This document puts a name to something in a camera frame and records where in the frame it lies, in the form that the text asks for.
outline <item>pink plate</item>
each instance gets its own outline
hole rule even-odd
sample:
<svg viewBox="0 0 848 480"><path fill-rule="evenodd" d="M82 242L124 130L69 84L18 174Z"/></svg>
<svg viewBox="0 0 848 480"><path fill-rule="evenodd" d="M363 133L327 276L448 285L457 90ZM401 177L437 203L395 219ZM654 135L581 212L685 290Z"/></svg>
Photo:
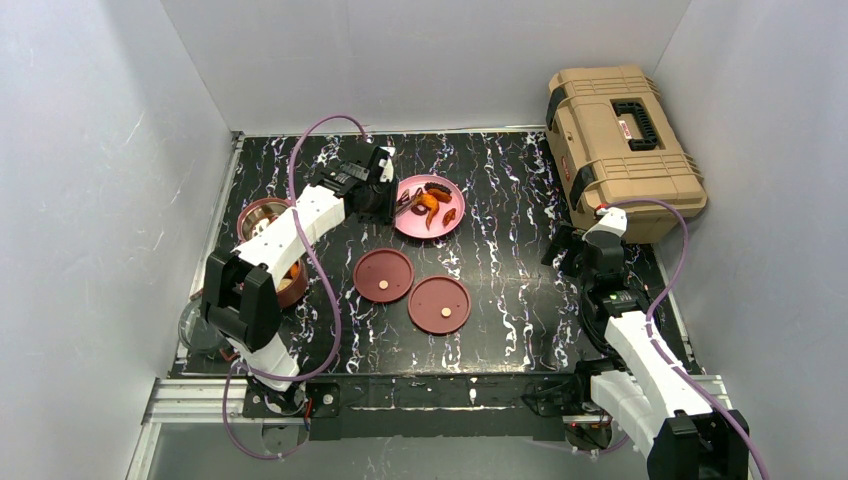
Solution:
<svg viewBox="0 0 848 480"><path fill-rule="evenodd" d="M430 224L429 230L427 230L426 215L419 216L407 210L400 216L395 217L395 228L410 237L420 239L441 237L456 228L459 222L462 221L462 217L465 216L465 198L462 196L459 187L438 175L415 175L414 177L403 179L398 186L398 200L400 200L400 196L407 189L409 189L410 195L415 195L415 191L419 187L424 188L424 184L427 182L436 182L448 187L451 191L452 199L450 203L439 204L439 213L433 218L433 223ZM444 218L445 214L451 208L456 209L456 218L447 227L442 226L442 218Z"/></svg>

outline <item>black marble surface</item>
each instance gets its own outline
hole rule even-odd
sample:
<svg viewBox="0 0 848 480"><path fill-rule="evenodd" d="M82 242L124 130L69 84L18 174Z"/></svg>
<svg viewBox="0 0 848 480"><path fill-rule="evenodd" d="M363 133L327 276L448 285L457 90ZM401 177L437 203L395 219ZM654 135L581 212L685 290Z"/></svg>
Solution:
<svg viewBox="0 0 848 480"><path fill-rule="evenodd" d="M250 202L286 196L286 166L296 140L245 140L220 247L236 246L236 219ZM316 165L343 155L345 145L354 141L353 136L307 139L298 158L298 189ZM351 218L315 245L342 310L342 346L331 372L568 372L580 359L599 357L579 327L573 279L539 263L552 228L567 215L544 134L375 135L373 141L397 148L395 172L401 179L432 173L456 183L467 211L460 226L442 239L414 240L390 227L366 227ZM380 247L409 256L416 281L430 275L461 280L474 304L468 323L454 334L431 336L414 328L405 298L391 305L361 298L353 287L353 267L364 253ZM650 246L628 247L627 265L631 285L647 285L652 298L659 293L662 277ZM330 303L311 265L309 270L310 288L301 302L284 310L281 328L302 372L320 365L332 344ZM667 302L658 317L670 347L685 358ZM190 356L181 373L216 374L226 367L221 359Z"/></svg>

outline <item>red plate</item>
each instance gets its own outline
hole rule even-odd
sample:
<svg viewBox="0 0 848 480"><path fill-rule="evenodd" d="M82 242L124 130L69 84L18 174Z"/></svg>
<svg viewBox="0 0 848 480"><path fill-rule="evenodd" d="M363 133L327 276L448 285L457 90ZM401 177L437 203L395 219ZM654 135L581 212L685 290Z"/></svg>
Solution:
<svg viewBox="0 0 848 480"><path fill-rule="evenodd" d="M372 250L363 255L353 268L356 291L375 303L400 299L409 291L414 278L412 262L393 248Z"/></svg>
<svg viewBox="0 0 848 480"><path fill-rule="evenodd" d="M448 187L451 191L451 201L450 203L439 203L439 213L437 213L433 218L433 222L430 224L429 230L427 229L426 215L416 215L415 213L407 210L405 213L395 217L395 228L410 237L420 239L441 237L442 235L453 231L465 215L465 198L462 196L462 191L460 191L459 187L454 185L453 182L438 175L415 175L414 177L403 179L403 181L400 182L400 185L398 185L398 200L400 200L400 196L403 195L403 192L406 190L409 190L410 196L415 195L415 191L418 190L418 188L424 188L424 184L427 182L436 182ZM448 226L445 227L442 225L442 219L444 218L445 213L452 208L456 208L456 218L454 218Z"/></svg>
<svg viewBox="0 0 848 480"><path fill-rule="evenodd" d="M447 335L460 329L471 315L471 295L451 277L421 280L409 294L409 318L421 330Z"/></svg>

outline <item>orange food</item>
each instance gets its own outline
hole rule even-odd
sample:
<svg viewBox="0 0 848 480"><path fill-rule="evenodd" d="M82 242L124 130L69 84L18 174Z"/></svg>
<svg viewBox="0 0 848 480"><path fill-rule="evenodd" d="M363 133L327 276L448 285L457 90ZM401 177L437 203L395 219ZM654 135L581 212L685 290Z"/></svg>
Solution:
<svg viewBox="0 0 848 480"><path fill-rule="evenodd" d="M455 219L455 218L456 218L456 209L451 208L450 210L448 210L448 213L445 214L444 218L442 218L442 225L447 227L448 224L450 222L452 222L453 219Z"/></svg>
<svg viewBox="0 0 848 480"><path fill-rule="evenodd" d="M431 189L427 190L427 193L436 197L436 200L438 200L442 203L450 203L450 201L451 201L450 194L445 193L445 192L439 190L438 188L431 188Z"/></svg>
<svg viewBox="0 0 848 480"><path fill-rule="evenodd" d="M422 193L415 198L415 204L421 205L427 210L430 210L430 213L427 214L427 230L430 230L430 224L433 223L433 217L439 213L439 201L436 197L429 193Z"/></svg>

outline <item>toolbox latch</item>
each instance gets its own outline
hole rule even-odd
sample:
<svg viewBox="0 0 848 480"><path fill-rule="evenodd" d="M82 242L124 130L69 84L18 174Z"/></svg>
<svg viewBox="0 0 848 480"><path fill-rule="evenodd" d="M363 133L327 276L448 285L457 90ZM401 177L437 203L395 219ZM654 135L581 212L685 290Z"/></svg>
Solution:
<svg viewBox="0 0 848 480"><path fill-rule="evenodd" d="M551 98L548 100L548 114L545 116L545 124L548 126L548 130L553 130L556 110L559 108L559 104L566 98L568 98L568 96L565 94L565 89L562 87L557 87L553 92L551 92Z"/></svg>
<svg viewBox="0 0 848 480"><path fill-rule="evenodd" d="M577 210L577 203L580 202L580 196L586 191L586 187L595 181L595 172L592 170L592 165L583 165L580 170L577 170L577 175L574 176L574 183L571 184L571 191L568 192L568 200L571 202L571 209Z"/></svg>

